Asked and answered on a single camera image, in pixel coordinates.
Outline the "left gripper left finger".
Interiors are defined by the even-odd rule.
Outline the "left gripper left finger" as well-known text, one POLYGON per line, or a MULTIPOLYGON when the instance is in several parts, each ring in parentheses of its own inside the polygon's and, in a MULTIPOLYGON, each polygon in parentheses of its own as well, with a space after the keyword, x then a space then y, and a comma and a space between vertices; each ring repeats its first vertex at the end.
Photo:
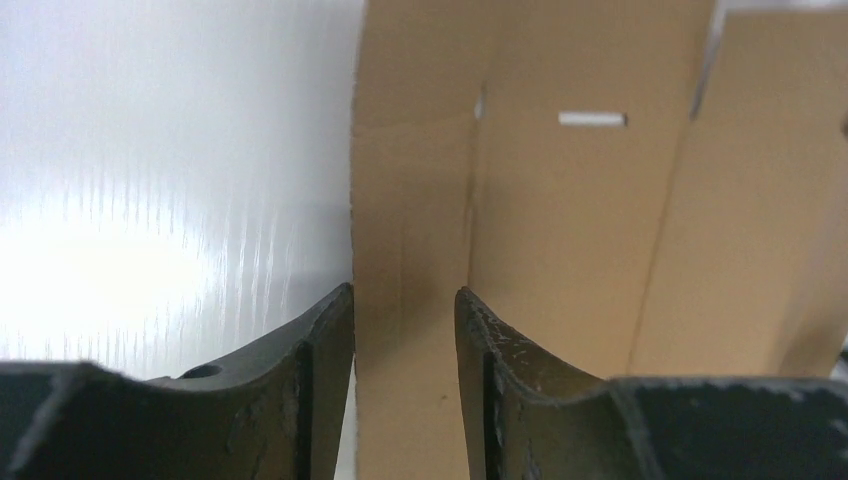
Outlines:
POLYGON ((331 479, 354 354, 342 284, 180 377, 89 362, 1 366, 5 479, 331 479))

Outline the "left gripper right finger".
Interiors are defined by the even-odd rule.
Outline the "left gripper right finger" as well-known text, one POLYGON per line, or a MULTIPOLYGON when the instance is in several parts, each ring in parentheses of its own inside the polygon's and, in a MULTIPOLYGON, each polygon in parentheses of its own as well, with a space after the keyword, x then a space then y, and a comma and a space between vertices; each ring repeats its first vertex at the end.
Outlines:
POLYGON ((820 378, 601 379, 454 306, 474 479, 843 479, 847 387, 820 378))

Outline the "brown cardboard box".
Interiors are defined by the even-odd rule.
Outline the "brown cardboard box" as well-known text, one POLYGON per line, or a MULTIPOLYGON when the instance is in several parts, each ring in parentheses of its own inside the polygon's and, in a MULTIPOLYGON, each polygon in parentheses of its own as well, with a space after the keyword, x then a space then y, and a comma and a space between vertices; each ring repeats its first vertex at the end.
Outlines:
POLYGON ((352 203, 361 479, 468 477, 463 286, 599 377, 826 377, 847 6, 371 1, 352 203))

